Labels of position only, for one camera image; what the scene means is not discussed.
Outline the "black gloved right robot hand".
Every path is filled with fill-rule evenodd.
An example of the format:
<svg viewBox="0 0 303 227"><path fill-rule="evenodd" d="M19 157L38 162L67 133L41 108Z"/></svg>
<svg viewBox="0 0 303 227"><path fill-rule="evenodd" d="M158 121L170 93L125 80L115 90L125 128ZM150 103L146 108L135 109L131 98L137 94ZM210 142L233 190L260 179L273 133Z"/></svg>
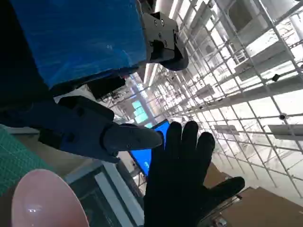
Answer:
<svg viewBox="0 0 303 227"><path fill-rule="evenodd" d="M207 188L204 179L211 164L215 140L198 135L198 124L172 122L163 136L165 144L151 151L144 196L144 226L195 227L221 203L245 186L234 177Z"/></svg>

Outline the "black left robot hand blue tape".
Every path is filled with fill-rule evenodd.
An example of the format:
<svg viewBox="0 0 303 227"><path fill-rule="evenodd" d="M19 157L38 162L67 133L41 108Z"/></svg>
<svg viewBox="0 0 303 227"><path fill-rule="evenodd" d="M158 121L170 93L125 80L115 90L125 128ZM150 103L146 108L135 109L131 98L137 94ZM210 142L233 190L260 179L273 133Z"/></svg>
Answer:
<svg viewBox="0 0 303 227"><path fill-rule="evenodd" d="M175 20L138 0L3 0L0 3L0 123L40 132L39 141L115 163L120 151L152 149L163 137L117 124L114 112L69 93L158 63L188 66Z"/></svg>

